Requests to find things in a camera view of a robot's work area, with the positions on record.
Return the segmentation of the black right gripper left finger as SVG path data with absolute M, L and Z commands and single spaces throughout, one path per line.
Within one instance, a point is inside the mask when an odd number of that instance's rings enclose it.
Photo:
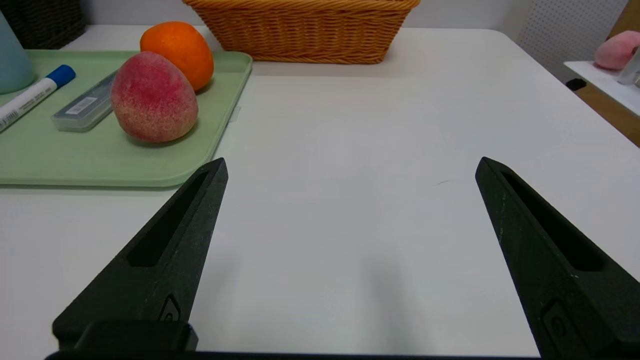
M 194 351 L 189 318 L 228 181 L 199 167 L 53 321 L 61 351 Z

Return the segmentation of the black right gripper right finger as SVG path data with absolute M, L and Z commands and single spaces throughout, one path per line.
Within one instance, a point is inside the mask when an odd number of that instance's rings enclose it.
M 475 180 L 540 356 L 637 360 L 639 282 L 505 164 Z

